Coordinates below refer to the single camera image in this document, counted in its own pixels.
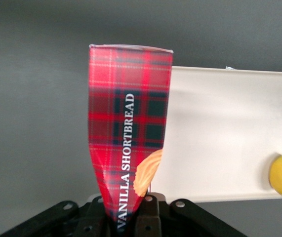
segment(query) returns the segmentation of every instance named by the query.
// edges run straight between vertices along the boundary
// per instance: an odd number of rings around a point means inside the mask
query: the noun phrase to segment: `shortbread package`
[[[171,65],[171,50],[90,46],[89,151],[118,236],[128,235],[161,160]]]

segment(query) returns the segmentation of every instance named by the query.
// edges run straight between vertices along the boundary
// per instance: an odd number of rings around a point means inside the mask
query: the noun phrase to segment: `shortbread cookie image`
[[[133,189],[139,197],[144,197],[161,162],[162,149],[151,153],[137,167]]]

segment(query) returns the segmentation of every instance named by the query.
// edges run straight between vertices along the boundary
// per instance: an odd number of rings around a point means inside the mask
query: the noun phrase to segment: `white tray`
[[[282,73],[173,67],[162,162],[151,191],[167,201],[282,198]]]

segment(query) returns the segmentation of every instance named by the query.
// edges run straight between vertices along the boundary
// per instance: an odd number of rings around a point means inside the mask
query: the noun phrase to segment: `tartan pattern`
[[[163,147],[172,51],[150,47],[91,45],[89,60],[88,141],[107,214],[118,220],[121,177],[129,174],[128,219],[141,197],[133,190],[137,165]],[[125,101],[128,94],[133,102]],[[133,118],[125,117],[133,103]],[[132,122],[130,170],[122,170],[124,121]]]

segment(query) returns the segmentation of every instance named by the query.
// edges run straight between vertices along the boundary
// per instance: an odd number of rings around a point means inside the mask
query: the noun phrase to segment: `gray background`
[[[98,192],[90,43],[173,49],[178,66],[282,71],[282,1],[0,0],[0,233]],[[248,236],[282,236],[282,199],[200,206]]]

